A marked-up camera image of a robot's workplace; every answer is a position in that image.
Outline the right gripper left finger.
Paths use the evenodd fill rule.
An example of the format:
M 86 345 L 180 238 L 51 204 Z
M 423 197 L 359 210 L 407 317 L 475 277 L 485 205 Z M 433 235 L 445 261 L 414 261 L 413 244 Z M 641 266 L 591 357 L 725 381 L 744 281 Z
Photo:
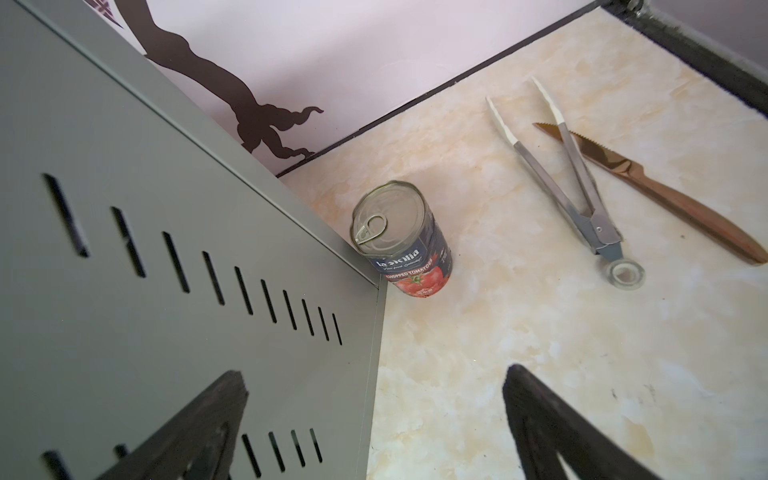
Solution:
M 228 479 L 248 391 L 229 370 L 102 479 Z

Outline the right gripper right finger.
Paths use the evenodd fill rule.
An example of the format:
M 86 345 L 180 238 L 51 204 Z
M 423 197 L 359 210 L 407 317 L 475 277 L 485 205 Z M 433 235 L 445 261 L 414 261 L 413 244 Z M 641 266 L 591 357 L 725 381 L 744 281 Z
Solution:
M 527 479 L 655 479 L 521 364 L 502 388 L 508 425 Z

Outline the red tomato can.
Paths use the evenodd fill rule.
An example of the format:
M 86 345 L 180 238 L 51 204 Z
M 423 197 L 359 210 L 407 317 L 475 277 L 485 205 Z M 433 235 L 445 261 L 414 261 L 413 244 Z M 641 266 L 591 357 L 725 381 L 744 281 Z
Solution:
M 452 253 L 421 191 L 393 180 L 365 194 L 352 213 L 354 248 L 401 292 L 427 298 L 448 282 Z

